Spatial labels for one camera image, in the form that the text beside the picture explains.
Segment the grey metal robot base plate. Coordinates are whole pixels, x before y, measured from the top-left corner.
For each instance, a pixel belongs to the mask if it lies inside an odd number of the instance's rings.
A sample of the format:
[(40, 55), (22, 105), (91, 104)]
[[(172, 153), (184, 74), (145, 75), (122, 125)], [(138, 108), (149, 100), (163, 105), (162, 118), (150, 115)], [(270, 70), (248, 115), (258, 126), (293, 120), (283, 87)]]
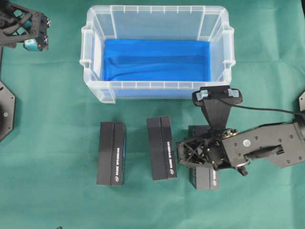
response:
[(15, 95), (0, 82), (0, 140), (14, 128)]

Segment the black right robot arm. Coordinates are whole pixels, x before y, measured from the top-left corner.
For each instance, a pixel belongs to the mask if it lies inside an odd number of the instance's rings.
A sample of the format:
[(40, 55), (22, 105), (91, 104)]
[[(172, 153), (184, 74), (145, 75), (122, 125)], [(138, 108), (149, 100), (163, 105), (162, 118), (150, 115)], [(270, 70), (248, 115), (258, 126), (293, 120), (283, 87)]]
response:
[(287, 123), (265, 124), (241, 133), (213, 130), (177, 144), (177, 161), (188, 168), (235, 169), (242, 176), (251, 160), (266, 159), (280, 168), (305, 161), (305, 114)]

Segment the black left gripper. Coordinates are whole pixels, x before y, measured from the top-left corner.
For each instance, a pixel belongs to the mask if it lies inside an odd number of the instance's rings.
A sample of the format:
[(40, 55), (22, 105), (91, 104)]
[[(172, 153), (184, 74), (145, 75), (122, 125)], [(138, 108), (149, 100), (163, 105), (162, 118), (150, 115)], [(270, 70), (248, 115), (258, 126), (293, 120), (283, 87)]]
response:
[(50, 18), (42, 12), (25, 8), (8, 0), (0, 2), (0, 46), (16, 48), (18, 43), (31, 52), (48, 50), (47, 29)]

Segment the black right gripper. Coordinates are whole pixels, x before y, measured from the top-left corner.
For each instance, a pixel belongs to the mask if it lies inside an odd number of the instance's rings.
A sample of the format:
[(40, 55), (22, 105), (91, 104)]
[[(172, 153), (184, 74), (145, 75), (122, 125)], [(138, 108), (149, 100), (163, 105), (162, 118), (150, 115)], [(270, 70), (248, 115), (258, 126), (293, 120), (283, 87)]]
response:
[(214, 131), (209, 127), (190, 127), (188, 137), (176, 143), (177, 162), (188, 168), (234, 168), (229, 162), (223, 140), (238, 134), (236, 129)]

